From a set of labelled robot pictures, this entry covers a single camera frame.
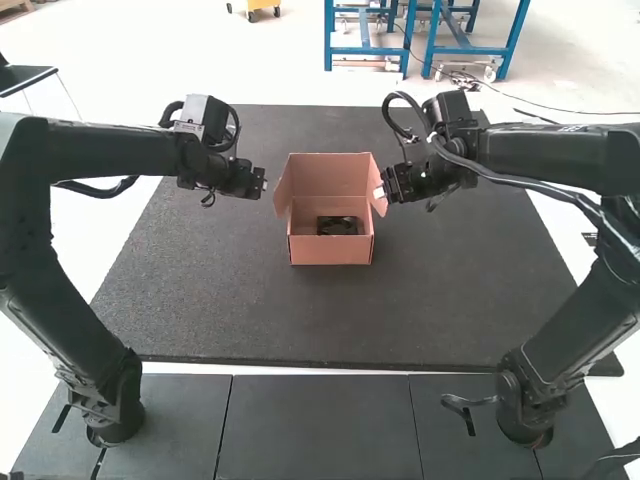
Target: chair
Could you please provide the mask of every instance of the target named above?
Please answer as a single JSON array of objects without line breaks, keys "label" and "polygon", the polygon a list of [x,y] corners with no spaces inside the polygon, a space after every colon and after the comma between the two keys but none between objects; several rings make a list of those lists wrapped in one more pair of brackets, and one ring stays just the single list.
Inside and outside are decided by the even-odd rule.
[{"label": "chair", "polygon": [[65,91],[69,100],[73,104],[73,108],[76,110],[78,114],[78,118],[81,118],[80,112],[76,107],[71,95],[69,95],[69,91],[67,87],[62,82],[62,79],[58,75],[57,67],[44,67],[44,66],[34,66],[34,65],[13,65],[7,61],[7,59],[0,52],[0,98],[7,98],[14,93],[22,92],[24,98],[29,105],[29,99],[24,93],[24,89],[35,85],[42,80],[45,80],[51,76],[55,75],[58,78],[58,82]]}]

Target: black floor panel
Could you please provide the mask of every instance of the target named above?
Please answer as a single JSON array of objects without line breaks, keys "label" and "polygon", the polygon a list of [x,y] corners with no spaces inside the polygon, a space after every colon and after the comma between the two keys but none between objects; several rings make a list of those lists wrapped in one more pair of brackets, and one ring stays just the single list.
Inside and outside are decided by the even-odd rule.
[{"label": "black floor panel", "polygon": [[[491,375],[145,375],[146,424],[106,450],[97,478],[540,480],[533,453],[502,435],[493,406],[471,409],[470,430],[440,405],[443,393],[493,392]],[[91,478],[101,450],[79,412],[51,433],[65,393],[56,390],[14,471]],[[577,480],[612,448],[587,390],[571,400],[538,451],[545,480]]]},{"label": "black floor panel", "polygon": [[407,377],[235,377],[216,478],[421,479]]}]

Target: white floor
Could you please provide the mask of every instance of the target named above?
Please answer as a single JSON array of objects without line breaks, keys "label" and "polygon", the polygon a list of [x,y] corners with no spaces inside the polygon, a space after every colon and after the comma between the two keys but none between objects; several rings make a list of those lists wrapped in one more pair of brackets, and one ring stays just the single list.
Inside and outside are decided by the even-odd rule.
[{"label": "white floor", "polygon": [[[474,41],[499,43],[508,32],[516,3],[485,0]],[[230,103],[377,106],[397,88],[420,100],[450,88],[446,82],[422,80],[415,60],[409,79],[403,82],[393,73],[323,72],[320,0],[283,0],[282,18],[265,14],[252,25],[241,14],[228,15],[224,4],[223,0],[61,0],[0,26],[0,45],[15,63],[58,66],[84,119],[97,122],[154,124],[168,102],[190,92],[216,95]],[[496,86],[568,109],[640,110],[638,10],[637,0],[609,2],[606,8],[596,0],[533,1],[509,81]],[[447,32],[441,33],[446,38]],[[413,50],[418,56],[424,53],[424,36],[424,32],[416,34]],[[354,28],[353,34],[336,41],[352,42],[358,37]],[[400,35],[374,39],[381,44],[400,40]],[[36,113],[73,116],[62,99],[54,82],[29,96]],[[485,108],[493,122],[519,120],[511,105],[567,123],[640,121],[640,116],[548,112],[492,92],[474,94],[471,102]],[[20,99],[0,103],[0,110],[24,108]],[[87,301],[158,182],[144,179],[108,202],[54,192],[55,247]],[[537,195],[532,198],[580,282],[593,260],[581,232],[593,228],[569,207]],[[616,445],[640,435],[640,413],[634,401],[640,393],[639,346],[640,336],[635,336],[617,350],[626,369],[622,379],[588,381]],[[145,369],[290,372],[166,364],[147,364]],[[55,385],[44,355],[13,324],[0,322],[0,471],[13,465]],[[640,479],[640,462],[628,467],[628,472]]]}]

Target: open cardboard box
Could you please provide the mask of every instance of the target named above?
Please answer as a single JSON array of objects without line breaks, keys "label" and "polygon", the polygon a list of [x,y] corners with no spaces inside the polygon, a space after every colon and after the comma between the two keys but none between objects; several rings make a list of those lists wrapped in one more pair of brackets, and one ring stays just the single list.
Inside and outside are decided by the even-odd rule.
[{"label": "open cardboard box", "polygon": [[[380,216],[387,200],[374,198],[380,171],[371,153],[292,153],[273,194],[287,217],[292,265],[369,265],[373,255],[371,206]],[[318,235],[319,216],[354,216],[358,235]]]}]

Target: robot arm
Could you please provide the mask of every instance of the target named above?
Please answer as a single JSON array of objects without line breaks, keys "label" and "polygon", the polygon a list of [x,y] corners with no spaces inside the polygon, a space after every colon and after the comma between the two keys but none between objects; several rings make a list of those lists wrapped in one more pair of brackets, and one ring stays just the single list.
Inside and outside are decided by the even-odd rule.
[{"label": "robot arm", "polygon": [[[389,121],[393,98],[414,107],[426,142]],[[567,394],[640,327],[640,124],[484,127],[461,91],[416,106],[401,92],[383,104],[405,154],[405,162],[382,173],[377,194],[390,203],[442,199],[458,187],[474,187],[480,176],[572,203],[598,227],[598,259],[587,279],[497,366],[500,428],[515,443],[544,447]],[[602,204],[542,181],[593,190]]]},{"label": "robot arm", "polygon": [[[69,180],[131,175],[119,193],[138,175],[162,175],[210,196],[260,198],[264,170],[235,157],[240,125],[231,107],[193,95],[172,110],[180,107],[180,120],[163,119],[173,130],[0,114],[0,310],[49,355],[96,445],[123,442],[142,425],[142,364],[104,327],[58,263],[50,186],[95,194]],[[230,113],[233,132],[226,126]]]}]

